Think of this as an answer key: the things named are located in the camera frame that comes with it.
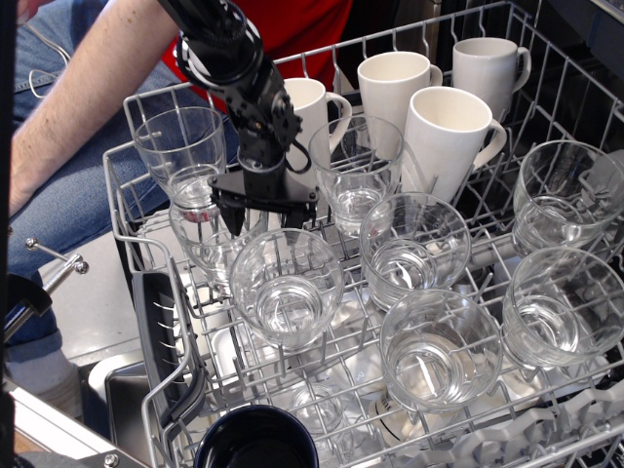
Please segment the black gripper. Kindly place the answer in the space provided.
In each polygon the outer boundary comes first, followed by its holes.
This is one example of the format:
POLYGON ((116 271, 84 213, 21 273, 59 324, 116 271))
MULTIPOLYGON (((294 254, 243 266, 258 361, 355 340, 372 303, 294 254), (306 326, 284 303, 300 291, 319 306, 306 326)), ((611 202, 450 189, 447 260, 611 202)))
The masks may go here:
POLYGON ((286 168, 285 161, 261 170, 243 163, 240 168, 209 178, 214 202, 233 236, 239 236, 246 219, 246 209, 285 215, 283 227, 287 245, 293 246, 307 217, 316 215, 317 190, 301 183, 286 168))

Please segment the person's bare forearm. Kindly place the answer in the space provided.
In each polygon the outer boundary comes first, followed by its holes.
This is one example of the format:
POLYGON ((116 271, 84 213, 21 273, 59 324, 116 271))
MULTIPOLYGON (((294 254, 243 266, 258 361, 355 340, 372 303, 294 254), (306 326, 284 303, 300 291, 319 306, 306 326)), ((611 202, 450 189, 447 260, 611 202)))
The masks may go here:
POLYGON ((106 124, 177 34, 157 1, 110 1, 12 137, 9 215, 106 124))

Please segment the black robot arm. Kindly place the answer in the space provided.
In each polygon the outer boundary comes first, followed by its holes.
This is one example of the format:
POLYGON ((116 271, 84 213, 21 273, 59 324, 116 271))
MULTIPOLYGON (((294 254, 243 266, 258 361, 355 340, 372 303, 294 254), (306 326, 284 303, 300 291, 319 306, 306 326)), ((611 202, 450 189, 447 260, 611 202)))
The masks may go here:
POLYGON ((302 120, 276 64, 242 10, 230 1, 165 1, 179 28, 176 62, 188 81, 221 99, 239 137, 239 170, 210 178, 212 199, 229 232, 245 211, 281 216, 286 228, 314 218, 318 192, 294 179, 288 160, 302 120))

